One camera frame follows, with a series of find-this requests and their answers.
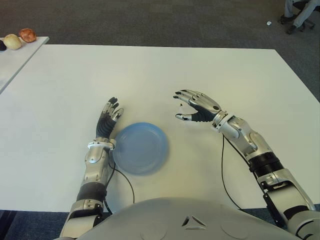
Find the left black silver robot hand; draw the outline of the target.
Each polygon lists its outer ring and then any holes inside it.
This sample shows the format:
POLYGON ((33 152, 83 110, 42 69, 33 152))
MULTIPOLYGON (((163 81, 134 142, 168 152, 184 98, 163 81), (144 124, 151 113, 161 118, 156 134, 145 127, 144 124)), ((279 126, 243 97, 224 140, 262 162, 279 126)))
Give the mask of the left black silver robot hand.
POLYGON ((97 138, 110 138, 117 121, 124 113, 124 109, 118 106, 118 99, 115 97, 110 98, 104 105, 96 125, 95 136, 97 138))

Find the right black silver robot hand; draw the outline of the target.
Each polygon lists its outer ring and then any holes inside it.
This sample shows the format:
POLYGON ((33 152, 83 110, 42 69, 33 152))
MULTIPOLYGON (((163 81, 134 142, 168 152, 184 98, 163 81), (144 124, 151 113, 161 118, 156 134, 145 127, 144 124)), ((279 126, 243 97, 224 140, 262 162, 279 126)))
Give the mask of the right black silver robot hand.
POLYGON ((221 107, 216 101, 206 94, 195 90, 182 89, 176 91, 173 98, 187 103, 196 110, 196 113, 192 114, 177 113, 175 117, 182 121, 212 122, 216 115, 221 111, 221 107))

